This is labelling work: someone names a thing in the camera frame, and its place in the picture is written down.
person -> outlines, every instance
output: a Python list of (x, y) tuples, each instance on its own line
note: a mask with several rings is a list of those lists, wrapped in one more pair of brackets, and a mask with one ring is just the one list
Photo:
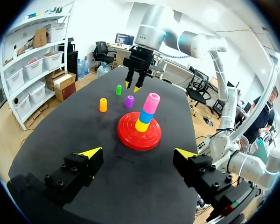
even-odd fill
[[(249, 140), (250, 144), (252, 144), (262, 132), (267, 132), (271, 129), (275, 117), (275, 111), (273, 106), (274, 106), (274, 101), (278, 97), (278, 94), (279, 93), (277, 87), (274, 86), (265, 107), (262, 109), (261, 113), (253, 122), (253, 124), (244, 133), (244, 136)], [(254, 100), (250, 108), (250, 114), (254, 110), (259, 99), (260, 97)]]

white storage bin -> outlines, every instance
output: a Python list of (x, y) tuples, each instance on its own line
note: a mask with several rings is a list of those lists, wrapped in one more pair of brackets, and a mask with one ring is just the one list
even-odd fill
[(60, 67), (62, 64), (63, 51), (54, 51), (55, 54), (51, 56), (44, 56), (45, 69), (52, 70)]
[(23, 118), (30, 110), (31, 104), (29, 101), (29, 95), (23, 91), (14, 100), (14, 107), (18, 112), (20, 118)]
[(62, 41), (65, 38), (66, 27), (65, 23), (54, 23), (46, 26), (47, 33), (47, 43), (52, 43), (55, 41)]
[(33, 79), (34, 77), (42, 74), (42, 61), (43, 58), (24, 66), (24, 72), (27, 75), (28, 79)]
[(35, 82), (29, 88), (27, 88), (27, 93), (30, 95), (32, 101), (38, 104), (43, 99), (46, 98), (45, 83), (41, 81)]
[(5, 75), (5, 79), (11, 93), (15, 92), (24, 84), (23, 68), (7, 72), (7, 74)]

dark shirt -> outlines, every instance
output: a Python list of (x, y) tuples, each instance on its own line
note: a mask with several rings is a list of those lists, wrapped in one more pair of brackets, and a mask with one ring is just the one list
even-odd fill
[[(257, 104), (260, 97), (258, 97), (256, 100), (254, 100), (254, 103)], [(266, 126), (266, 124), (272, 126), (274, 121), (275, 111), (272, 109), (269, 113), (266, 111), (265, 108), (262, 109), (259, 116), (256, 118), (254, 123), (251, 125), (251, 128), (253, 129), (254, 134), (258, 135), (258, 129), (263, 128)]]

green cup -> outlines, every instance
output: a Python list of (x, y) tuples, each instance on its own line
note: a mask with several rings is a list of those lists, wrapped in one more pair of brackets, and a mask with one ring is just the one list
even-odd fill
[(115, 92), (116, 96), (120, 96), (121, 95), (121, 89), (122, 89), (121, 85), (117, 85), (116, 92)]

red plastic base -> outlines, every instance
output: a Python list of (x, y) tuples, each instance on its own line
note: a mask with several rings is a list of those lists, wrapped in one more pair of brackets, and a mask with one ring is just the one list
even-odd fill
[(120, 140), (129, 148), (138, 151), (147, 151), (154, 148), (162, 136), (161, 127), (155, 119), (152, 119), (146, 132), (138, 132), (135, 123), (140, 112), (131, 112), (124, 115), (117, 126), (117, 134)]

